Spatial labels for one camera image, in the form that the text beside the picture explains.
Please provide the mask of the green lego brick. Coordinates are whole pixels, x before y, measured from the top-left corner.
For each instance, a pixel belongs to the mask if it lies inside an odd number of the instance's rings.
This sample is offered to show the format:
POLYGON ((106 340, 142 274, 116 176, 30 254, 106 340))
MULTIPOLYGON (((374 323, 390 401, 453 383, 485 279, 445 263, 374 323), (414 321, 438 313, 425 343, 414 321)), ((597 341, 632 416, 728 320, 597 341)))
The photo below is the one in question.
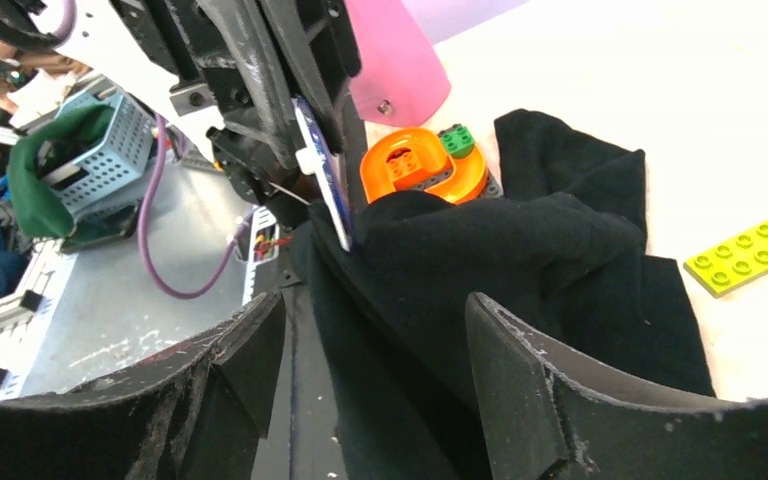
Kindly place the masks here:
POLYGON ((470 130, 462 124, 454 124, 439 131, 438 138, 446 153, 454 159, 466 158, 475 149, 475 140, 470 130))

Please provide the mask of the lime green lego plate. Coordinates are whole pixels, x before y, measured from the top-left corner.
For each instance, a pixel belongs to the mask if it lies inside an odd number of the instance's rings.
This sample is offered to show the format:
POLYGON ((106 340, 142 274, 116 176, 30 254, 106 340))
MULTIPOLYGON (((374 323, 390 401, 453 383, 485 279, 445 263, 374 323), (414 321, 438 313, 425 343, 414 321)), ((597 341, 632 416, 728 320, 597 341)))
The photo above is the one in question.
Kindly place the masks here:
POLYGON ((768 274, 768 219, 689 257, 683 268, 714 298, 768 274))

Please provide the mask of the orange curved toy piece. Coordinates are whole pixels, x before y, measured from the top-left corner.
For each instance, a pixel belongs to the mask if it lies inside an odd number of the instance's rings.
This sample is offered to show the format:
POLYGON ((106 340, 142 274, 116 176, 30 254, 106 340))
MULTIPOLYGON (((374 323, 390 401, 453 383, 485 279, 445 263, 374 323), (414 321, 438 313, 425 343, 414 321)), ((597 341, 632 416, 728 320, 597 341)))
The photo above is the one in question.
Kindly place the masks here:
POLYGON ((490 179, 485 156, 475 141, 466 158, 450 157, 438 132, 405 128, 369 148, 359 167, 367 202, 397 191, 419 190, 451 204, 478 198, 490 179))

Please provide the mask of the black garment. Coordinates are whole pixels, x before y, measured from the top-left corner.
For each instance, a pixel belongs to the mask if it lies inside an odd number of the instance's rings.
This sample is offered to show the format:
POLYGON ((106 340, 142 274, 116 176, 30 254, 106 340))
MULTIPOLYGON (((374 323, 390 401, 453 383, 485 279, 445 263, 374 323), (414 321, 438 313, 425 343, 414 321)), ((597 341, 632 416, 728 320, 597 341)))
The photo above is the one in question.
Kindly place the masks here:
POLYGON ((715 393, 677 262, 647 252, 645 152, 538 111, 494 128, 501 196, 387 195, 358 215, 350 251, 323 203, 295 232, 352 479, 490 477, 467 338, 476 294, 624 373, 715 393))

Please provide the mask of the perforated blue grey box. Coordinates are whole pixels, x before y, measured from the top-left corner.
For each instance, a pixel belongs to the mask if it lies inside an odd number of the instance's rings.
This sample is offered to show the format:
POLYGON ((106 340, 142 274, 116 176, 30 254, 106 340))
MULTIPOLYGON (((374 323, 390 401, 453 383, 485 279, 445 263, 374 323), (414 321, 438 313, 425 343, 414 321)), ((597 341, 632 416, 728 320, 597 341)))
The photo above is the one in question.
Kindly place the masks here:
POLYGON ((18 228, 76 250, 129 237, 138 200, 106 200, 139 180, 155 123, 132 97, 80 93, 55 118, 12 147, 7 184, 18 228))

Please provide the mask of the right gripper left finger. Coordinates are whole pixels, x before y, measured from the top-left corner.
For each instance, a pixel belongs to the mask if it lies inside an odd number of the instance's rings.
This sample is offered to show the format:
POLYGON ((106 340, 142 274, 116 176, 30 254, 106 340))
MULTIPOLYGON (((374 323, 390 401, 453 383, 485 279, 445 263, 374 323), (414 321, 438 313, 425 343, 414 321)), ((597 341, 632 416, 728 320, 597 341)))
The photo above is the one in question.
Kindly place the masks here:
POLYGON ((270 428, 285 304, 228 320, 66 393, 0 402, 0 479, 247 479, 270 428))

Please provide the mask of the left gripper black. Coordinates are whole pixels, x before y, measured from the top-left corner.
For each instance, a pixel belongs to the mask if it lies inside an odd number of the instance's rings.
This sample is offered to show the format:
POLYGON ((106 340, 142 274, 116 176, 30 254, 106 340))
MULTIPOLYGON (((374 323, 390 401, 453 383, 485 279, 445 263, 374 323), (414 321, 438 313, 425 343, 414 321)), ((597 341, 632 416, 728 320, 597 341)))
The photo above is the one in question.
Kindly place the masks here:
POLYGON ((190 139, 210 142, 205 157, 244 200, 303 203, 292 196, 299 175, 287 172, 306 147, 301 104, 339 155, 350 211, 367 205, 358 173, 366 132, 349 91, 361 60, 345 1, 111 5, 148 59, 176 77, 168 96, 180 118, 211 108, 224 117, 226 126, 198 127, 190 139))

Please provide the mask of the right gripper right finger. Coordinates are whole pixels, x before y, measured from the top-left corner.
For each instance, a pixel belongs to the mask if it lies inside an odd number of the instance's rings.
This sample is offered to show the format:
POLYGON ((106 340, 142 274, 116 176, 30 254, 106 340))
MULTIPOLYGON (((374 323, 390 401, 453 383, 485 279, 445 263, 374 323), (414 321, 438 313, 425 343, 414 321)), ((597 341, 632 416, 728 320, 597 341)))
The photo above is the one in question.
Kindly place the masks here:
POLYGON ((729 402, 617 370, 490 297, 466 303, 496 479, 768 479, 768 399, 729 402))

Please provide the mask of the pink plastic piece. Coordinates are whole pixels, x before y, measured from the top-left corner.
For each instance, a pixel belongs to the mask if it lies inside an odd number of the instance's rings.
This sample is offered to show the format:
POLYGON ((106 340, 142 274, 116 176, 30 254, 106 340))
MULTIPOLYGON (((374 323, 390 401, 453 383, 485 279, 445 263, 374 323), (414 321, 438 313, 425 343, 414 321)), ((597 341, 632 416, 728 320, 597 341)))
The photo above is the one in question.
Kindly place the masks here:
POLYGON ((451 90, 430 40, 400 0, 345 5, 361 61, 350 82, 360 118, 399 128, 422 125, 451 90))

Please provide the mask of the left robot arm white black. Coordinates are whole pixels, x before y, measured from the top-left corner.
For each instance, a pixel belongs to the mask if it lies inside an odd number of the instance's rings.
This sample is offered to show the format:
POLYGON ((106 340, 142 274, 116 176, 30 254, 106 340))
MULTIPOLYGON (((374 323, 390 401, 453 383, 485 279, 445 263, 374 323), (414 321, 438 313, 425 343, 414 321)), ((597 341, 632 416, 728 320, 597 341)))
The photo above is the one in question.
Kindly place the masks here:
POLYGON ((85 63, 217 160, 284 224, 322 199, 352 216, 363 153, 343 1, 0 1, 0 40, 85 63))

